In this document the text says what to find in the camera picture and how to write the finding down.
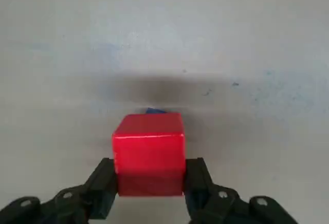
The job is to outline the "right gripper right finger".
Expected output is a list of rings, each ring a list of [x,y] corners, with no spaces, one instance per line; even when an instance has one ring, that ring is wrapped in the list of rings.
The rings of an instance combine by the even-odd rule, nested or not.
[[[297,223],[268,196],[246,202],[236,190],[213,183],[203,158],[186,160],[184,196],[190,223]]]

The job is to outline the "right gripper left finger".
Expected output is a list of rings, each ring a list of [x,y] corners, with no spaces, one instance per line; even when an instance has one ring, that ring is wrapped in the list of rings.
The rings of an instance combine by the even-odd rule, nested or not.
[[[117,195],[113,159],[103,158],[84,184],[59,191],[51,200],[18,198],[1,209],[1,223],[89,223],[106,219]]]

